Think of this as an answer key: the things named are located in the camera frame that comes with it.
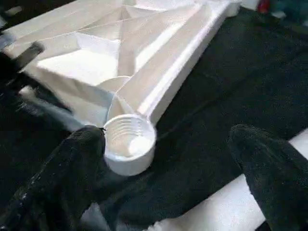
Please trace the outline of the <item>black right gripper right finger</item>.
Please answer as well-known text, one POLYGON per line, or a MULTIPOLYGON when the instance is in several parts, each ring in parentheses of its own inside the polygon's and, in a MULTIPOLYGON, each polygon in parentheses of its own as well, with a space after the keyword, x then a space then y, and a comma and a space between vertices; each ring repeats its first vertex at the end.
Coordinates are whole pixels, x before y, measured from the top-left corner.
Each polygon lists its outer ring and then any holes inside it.
POLYGON ((236 125, 229 149, 273 231, 308 229, 308 161, 288 141, 236 125))

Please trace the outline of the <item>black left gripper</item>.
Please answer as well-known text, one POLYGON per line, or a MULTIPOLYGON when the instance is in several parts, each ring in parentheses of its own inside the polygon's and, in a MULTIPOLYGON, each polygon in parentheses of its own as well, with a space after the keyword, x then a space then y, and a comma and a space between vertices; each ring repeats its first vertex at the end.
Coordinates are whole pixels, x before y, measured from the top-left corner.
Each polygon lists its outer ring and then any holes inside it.
POLYGON ((38 43, 32 43, 16 58, 4 51, 0 52, 0 94, 19 92, 22 88, 30 86, 35 94, 46 93, 46 87, 33 78, 24 68, 44 51, 44 47, 38 43))

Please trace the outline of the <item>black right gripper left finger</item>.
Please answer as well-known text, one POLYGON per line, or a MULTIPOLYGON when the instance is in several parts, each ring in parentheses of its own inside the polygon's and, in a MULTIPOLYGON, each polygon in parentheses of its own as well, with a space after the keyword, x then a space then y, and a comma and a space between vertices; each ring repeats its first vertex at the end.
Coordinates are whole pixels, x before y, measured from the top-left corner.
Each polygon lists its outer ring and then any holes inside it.
POLYGON ((104 128, 85 126, 64 139, 13 196, 0 217, 2 231, 84 231, 81 218, 96 202, 105 151, 104 128))

